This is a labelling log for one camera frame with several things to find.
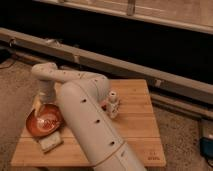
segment speckled floor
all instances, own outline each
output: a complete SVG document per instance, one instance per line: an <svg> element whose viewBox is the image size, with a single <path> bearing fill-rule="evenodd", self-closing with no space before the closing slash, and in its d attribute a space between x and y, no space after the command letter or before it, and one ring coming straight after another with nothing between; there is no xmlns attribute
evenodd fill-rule
<svg viewBox="0 0 213 171"><path fill-rule="evenodd" d="M11 59L0 65L6 66ZM36 168L11 168L10 160L25 118L37 91L31 66L16 62L0 70L0 170L37 171ZM213 171L199 154L198 122L154 107L167 159L166 168L152 171ZM80 171L82 169L50 169L51 171Z"/></svg>

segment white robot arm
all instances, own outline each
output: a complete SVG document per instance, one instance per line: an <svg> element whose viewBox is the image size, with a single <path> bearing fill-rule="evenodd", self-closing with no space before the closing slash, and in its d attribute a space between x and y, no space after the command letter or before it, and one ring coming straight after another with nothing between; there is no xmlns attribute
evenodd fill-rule
<svg viewBox="0 0 213 171"><path fill-rule="evenodd" d="M54 63L35 65L32 73L39 80L42 103L55 100L54 81L63 83L59 108L95 171L146 170L99 105L109 93L105 76L58 70Z"/></svg>

